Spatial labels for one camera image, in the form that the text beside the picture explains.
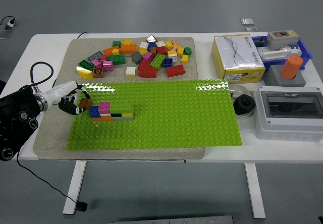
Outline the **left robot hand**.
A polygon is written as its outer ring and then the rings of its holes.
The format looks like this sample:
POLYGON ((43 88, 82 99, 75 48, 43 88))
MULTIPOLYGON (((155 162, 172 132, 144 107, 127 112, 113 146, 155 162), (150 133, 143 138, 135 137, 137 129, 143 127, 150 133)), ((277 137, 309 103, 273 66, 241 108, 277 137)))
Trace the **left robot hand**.
POLYGON ((43 112, 47 111, 52 105, 57 104, 60 110, 70 115, 75 116, 83 113, 87 110, 87 107, 79 107, 75 104, 75 100, 77 99, 76 90, 82 91, 87 99, 91 99, 83 85, 80 85, 75 81, 70 81, 55 86, 42 95, 44 98, 43 112))

